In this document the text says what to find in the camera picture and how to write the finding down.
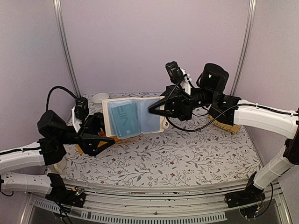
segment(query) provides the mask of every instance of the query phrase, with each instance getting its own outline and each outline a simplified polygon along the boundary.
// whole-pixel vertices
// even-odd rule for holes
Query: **black wire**
[[[190,80],[188,80],[188,83],[193,89],[195,89],[194,85],[192,85],[192,82]]]
[[[60,203],[54,201],[57,206],[60,208],[59,212],[60,212],[60,216],[61,216],[61,220],[63,221],[63,223],[67,224],[66,221],[64,221],[64,218],[62,218],[62,212],[64,213],[65,217],[67,218],[67,220],[70,222],[70,224],[73,224],[73,222],[71,221],[70,217],[68,216],[67,212],[65,211],[65,207],[62,206]]]
[[[39,150],[41,148],[42,148],[42,146],[35,147],[35,148],[24,148],[23,151],[33,151],[33,150]]]
[[[54,86],[48,93],[48,97],[47,97],[47,103],[46,103],[46,111],[49,109],[49,100],[50,100],[50,96],[51,96],[51,93],[55,90],[55,89],[61,89],[65,92],[67,92],[68,94],[70,94],[74,99],[78,99],[76,97],[76,95],[74,93],[72,93],[70,90],[68,90],[67,88],[63,87],[63,86],[60,86],[60,85],[57,85],[57,86]]]
[[[258,214],[256,216],[256,218],[260,217],[262,214],[264,214],[268,210],[268,208],[270,207],[270,205],[271,205],[271,202],[272,202],[272,199],[273,199],[273,185],[272,185],[272,183],[270,183],[270,185],[271,185],[272,191],[271,191],[271,198],[270,198],[269,204],[267,205],[267,207],[265,208],[265,210],[262,213],[260,213],[260,214]]]
[[[6,197],[12,197],[14,195],[14,192],[12,192],[11,195],[7,195],[7,194],[5,194],[3,192],[1,192],[1,194],[5,195]]]
[[[208,114],[209,112],[207,112],[207,113],[205,113],[205,114],[202,114],[202,115],[197,115],[197,114],[195,114],[195,113],[192,113],[194,116],[196,116],[196,117],[203,117],[203,116],[206,116],[207,114]]]

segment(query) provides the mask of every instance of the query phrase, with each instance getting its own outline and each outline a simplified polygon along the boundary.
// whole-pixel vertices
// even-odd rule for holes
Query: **lavender backdrop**
[[[0,150],[38,140],[36,123],[54,85],[71,88],[52,1],[0,0]],[[53,93],[50,108],[70,115],[71,98]],[[0,195],[0,223],[20,222],[24,193]]]
[[[171,61],[194,83],[206,63],[221,65],[230,74],[229,93],[248,7],[248,0],[63,0],[82,94],[162,92]]]
[[[257,1],[248,55],[238,93],[252,102],[297,110],[299,106],[299,1]],[[284,144],[284,137],[256,128],[250,135],[266,164]],[[292,221],[299,223],[299,168],[279,179]]]

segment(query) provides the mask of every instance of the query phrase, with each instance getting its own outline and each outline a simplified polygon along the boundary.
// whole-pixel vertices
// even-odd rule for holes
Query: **floral tablecloth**
[[[118,93],[110,98],[151,97],[158,93]],[[102,109],[91,102],[90,114]],[[202,109],[196,114],[204,114]],[[174,123],[194,129],[208,117]],[[65,146],[67,165],[62,177],[70,180],[124,186],[187,186],[243,180],[260,168],[260,161],[244,127],[232,134],[214,125],[195,133],[170,127],[163,133],[140,135],[117,142],[96,157]]]

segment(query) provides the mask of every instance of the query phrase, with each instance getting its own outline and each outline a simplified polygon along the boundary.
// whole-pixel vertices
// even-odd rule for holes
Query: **aluminum frame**
[[[67,38],[66,38],[66,34],[65,34],[64,20],[63,20],[63,17],[62,17],[62,10],[61,10],[60,0],[53,0],[53,2],[54,2],[55,16],[56,16],[56,20],[57,20],[59,36],[60,36],[60,39],[61,39],[61,44],[62,44],[62,47],[63,47],[64,56],[65,56],[66,64],[67,64],[67,67],[68,67],[68,71],[69,71],[69,74],[70,74],[71,84],[72,84],[73,89],[75,91],[75,95],[77,97],[81,97],[79,85],[78,85],[77,78],[76,78],[76,75],[75,75],[75,70],[74,70],[74,67],[73,67],[73,64],[72,64],[72,61],[71,61],[71,54],[70,54],[70,50],[69,50],[69,46],[68,46]]]
[[[256,0],[250,0],[242,50],[241,50],[239,62],[237,65],[237,70],[236,70],[234,82],[232,85],[232,89],[230,91],[231,96],[234,96],[236,94],[238,84],[240,82],[242,70],[244,67],[244,61],[245,61],[245,57],[246,57],[246,53],[247,53],[247,49],[248,49],[248,45],[249,45],[249,40],[250,40],[250,36],[251,36],[251,30],[252,30],[252,26],[253,26],[255,10],[256,10]]]

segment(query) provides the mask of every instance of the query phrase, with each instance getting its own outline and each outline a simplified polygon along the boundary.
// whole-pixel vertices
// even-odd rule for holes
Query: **black clamp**
[[[1,192],[1,185],[4,183],[4,180],[2,180],[1,175],[0,175],[0,192]]]
[[[82,188],[73,188],[68,190],[64,181],[58,174],[48,174],[51,180],[52,191],[46,195],[46,199],[58,204],[66,204],[74,207],[83,208],[86,194]]]

